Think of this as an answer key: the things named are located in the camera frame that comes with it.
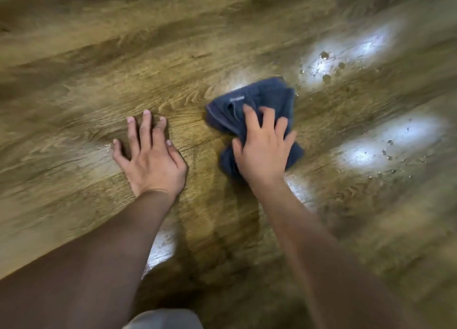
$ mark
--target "pants leg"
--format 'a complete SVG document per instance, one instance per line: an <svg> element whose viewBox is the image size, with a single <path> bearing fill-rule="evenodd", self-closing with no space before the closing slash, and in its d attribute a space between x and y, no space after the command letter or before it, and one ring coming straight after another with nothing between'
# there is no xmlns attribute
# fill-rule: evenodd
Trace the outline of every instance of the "pants leg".
<svg viewBox="0 0 457 329"><path fill-rule="evenodd" d="M137 315L123 329L203 329L203 326L191 310L158 309Z"/></svg>

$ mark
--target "hand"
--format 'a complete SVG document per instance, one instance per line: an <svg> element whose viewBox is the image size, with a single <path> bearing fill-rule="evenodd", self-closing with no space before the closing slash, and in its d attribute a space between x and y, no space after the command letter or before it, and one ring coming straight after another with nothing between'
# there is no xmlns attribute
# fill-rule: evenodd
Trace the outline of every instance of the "hand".
<svg viewBox="0 0 457 329"><path fill-rule="evenodd" d="M243 147L238 138L232 141L238 169L254 194L256 190L263 190L284 182L284 170L289 152L297 137L297 133L292 131L284 139L287 118L278 118L275 127L274 109L260 107L260 111L263 113L261 128L253 108L243 105L248 129L246 144Z"/></svg>
<svg viewBox="0 0 457 329"><path fill-rule="evenodd" d="M138 141L136 121L133 117L127 118L132 160L122 155L121 142L116 139L113 159L125 172L135 196L159 190L167 193L173 202L184 188L187 165L171 141L165 141L166 119L161 117L152 133L151 121L151 112L145 110Z"/></svg>

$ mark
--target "forearm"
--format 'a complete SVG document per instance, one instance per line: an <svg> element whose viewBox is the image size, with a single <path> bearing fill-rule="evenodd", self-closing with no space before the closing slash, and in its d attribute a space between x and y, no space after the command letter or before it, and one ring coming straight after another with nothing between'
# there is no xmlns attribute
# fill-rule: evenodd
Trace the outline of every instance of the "forearm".
<svg viewBox="0 0 457 329"><path fill-rule="evenodd" d="M120 328L163 217L165 193L147 192L108 222L0 281L10 328Z"/></svg>
<svg viewBox="0 0 457 329"><path fill-rule="evenodd" d="M418 327L388 289L338 245L287 185L258 198L305 290L318 328Z"/></svg>

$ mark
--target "dark blue rag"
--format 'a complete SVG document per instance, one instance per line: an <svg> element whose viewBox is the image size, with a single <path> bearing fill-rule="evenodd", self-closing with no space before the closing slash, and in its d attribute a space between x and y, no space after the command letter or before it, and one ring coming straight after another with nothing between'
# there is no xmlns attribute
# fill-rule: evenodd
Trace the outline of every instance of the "dark blue rag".
<svg viewBox="0 0 457 329"><path fill-rule="evenodd" d="M236 134L244 145L247 129L243 104L248 104L255 110L260 125L262 125L263 114L260 113L259 107L266 106L275 109L275 124L280 117L289 119L284 135L286 136L292 127L294 96L294 90L280 78L261 80L221 95L210 102L206 106L206 122L222 132ZM286 169L294 165L303 154L304 150L295 142L290 150ZM226 174L234 179L243 179L235 162L232 145L221 153L219 165Z"/></svg>

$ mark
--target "finger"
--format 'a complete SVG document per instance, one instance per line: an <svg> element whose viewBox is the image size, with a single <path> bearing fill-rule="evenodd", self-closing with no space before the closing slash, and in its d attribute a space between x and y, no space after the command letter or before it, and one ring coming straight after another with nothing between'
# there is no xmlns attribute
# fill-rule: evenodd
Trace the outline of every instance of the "finger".
<svg viewBox="0 0 457 329"><path fill-rule="evenodd" d="M167 127L167 119L160 117L159 122L152 130L152 149L166 152L165 145L165 127Z"/></svg>
<svg viewBox="0 0 457 329"><path fill-rule="evenodd" d="M241 140L239 138L234 138L232 140L232 149L233 154L235 155L235 161L238 162L243 154L243 145L241 144Z"/></svg>
<svg viewBox="0 0 457 329"><path fill-rule="evenodd" d="M166 145L168 149L168 154L170 155L171 159L173 159L178 169L186 169L187 164L184 161L178 149L174 147L173 142L171 142L171 140L167 140Z"/></svg>
<svg viewBox="0 0 457 329"><path fill-rule="evenodd" d="M140 127L140 143L142 151L149 151L151 149L151 111L143 111L143 120Z"/></svg>
<svg viewBox="0 0 457 329"><path fill-rule="evenodd" d="M243 112L248 132L260 129L259 119L257 118L257 114L254 109L248 104L243 104Z"/></svg>
<svg viewBox="0 0 457 329"><path fill-rule="evenodd" d="M137 135L137 122L131 116L127 118L127 135L129 136L130 152L134 158L140 153L140 144Z"/></svg>
<svg viewBox="0 0 457 329"><path fill-rule="evenodd" d="M263 113L262 128L273 130L275 128L275 109L261 106L259 110Z"/></svg>
<svg viewBox="0 0 457 329"><path fill-rule="evenodd" d="M275 133L278 137L281 138L281 140L284 139L284 133L286 132L286 129L287 129L287 123L288 123L288 119L285 117L280 117L276 121Z"/></svg>
<svg viewBox="0 0 457 329"><path fill-rule="evenodd" d="M121 142L117 139L113 140L113 159L119 167L125 171L129 165L129 160L122 155Z"/></svg>
<svg viewBox="0 0 457 329"><path fill-rule="evenodd" d="M295 139L297 137L297 131L292 130L284 139L284 142L286 144L287 149L290 151L292 148L293 143L295 142Z"/></svg>

